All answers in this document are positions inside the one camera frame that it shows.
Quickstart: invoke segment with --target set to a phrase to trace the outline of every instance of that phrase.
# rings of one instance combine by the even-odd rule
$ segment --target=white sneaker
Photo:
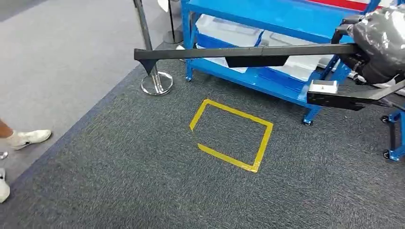
[[[6,170],[0,168],[0,203],[3,203],[10,195],[10,186],[6,183]]]
[[[16,132],[6,138],[9,145],[15,149],[20,150],[31,144],[41,143],[51,136],[50,130],[36,130],[32,132]]]

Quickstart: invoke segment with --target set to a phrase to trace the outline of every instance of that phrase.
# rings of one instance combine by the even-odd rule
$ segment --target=metal pole
[[[146,22],[145,12],[143,10],[141,0],[133,0],[135,8],[138,11],[139,24],[142,31],[143,40],[146,50],[153,50],[152,42],[150,41],[148,24]],[[165,72],[159,72],[154,66],[149,76],[146,76],[141,83],[142,90],[150,95],[167,94],[173,86],[173,78]]]
[[[177,44],[183,41],[183,32],[174,29],[173,24],[173,13],[171,10],[171,0],[167,0],[169,4],[169,16],[170,16],[170,24],[171,24],[171,31],[167,32],[164,36],[163,40],[169,44]]]

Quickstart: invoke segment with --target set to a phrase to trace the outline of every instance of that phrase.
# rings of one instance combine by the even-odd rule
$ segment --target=plastic bin
[[[313,43],[271,31],[265,31],[263,33],[260,43],[261,46],[288,46],[306,44]],[[324,57],[324,55],[290,56],[284,66],[270,66],[268,68],[286,73],[297,80],[306,82],[308,81],[312,72],[318,67],[319,61],[322,57]]]
[[[206,39],[207,37],[222,41],[227,45],[254,47],[260,43],[260,37],[264,31],[205,14],[201,15],[197,20],[196,27],[198,29],[197,40],[200,45],[204,45],[203,47],[207,44],[200,42],[200,40]]]
[[[199,43],[196,44],[197,49],[204,49],[205,47],[202,47]],[[234,71],[237,71],[239,73],[245,73],[247,71],[247,68],[230,68],[228,66],[228,63],[226,62],[225,57],[214,57],[214,58],[204,58],[208,61],[211,61],[213,63],[219,64],[220,66],[223,66],[225,68],[232,69]]]

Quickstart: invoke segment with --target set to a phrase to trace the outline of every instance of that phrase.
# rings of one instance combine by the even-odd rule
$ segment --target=chrome stanchion base
[[[173,31],[174,39],[172,31],[167,32],[167,34],[163,37],[163,41],[169,44],[178,44],[183,41],[183,32],[179,30]]]
[[[9,155],[8,152],[0,152],[0,160],[5,159]]]
[[[143,92],[150,95],[164,95],[169,93],[171,87],[173,86],[173,77],[164,72],[158,72],[160,77],[160,86],[155,86],[151,76],[143,78],[140,87]]]

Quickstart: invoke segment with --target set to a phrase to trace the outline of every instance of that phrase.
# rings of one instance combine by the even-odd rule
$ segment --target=blue shelf
[[[314,43],[330,43],[341,20],[360,13],[305,0],[190,0],[185,7]]]
[[[315,107],[307,103],[306,92],[300,93],[286,88],[283,84],[270,80],[269,76],[268,78],[260,77],[260,68],[248,68],[245,73],[240,73],[205,59],[192,60],[191,66],[192,68],[198,69],[205,73],[215,75],[225,80],[229,80],[231,82],[270,94],[307,108]]]

